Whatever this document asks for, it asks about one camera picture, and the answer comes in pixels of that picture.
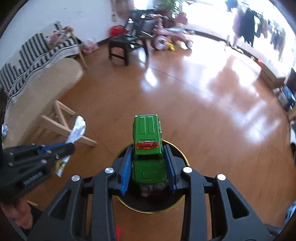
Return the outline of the person left hand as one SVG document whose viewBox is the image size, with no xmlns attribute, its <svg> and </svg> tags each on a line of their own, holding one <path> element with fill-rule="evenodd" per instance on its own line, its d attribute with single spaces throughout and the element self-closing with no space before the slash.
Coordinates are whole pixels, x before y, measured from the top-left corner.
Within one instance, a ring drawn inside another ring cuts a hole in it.
<svg viewBox="0 0 296 241">
<path fill-rule="evenodd" d="M 18 204 L 3 204 L 1 208 L 8 219 L 12 219 L 17 226 L 29 230 L 33 226 L 31 207 L 25 197 L 20 198 Z"/>
</svg>

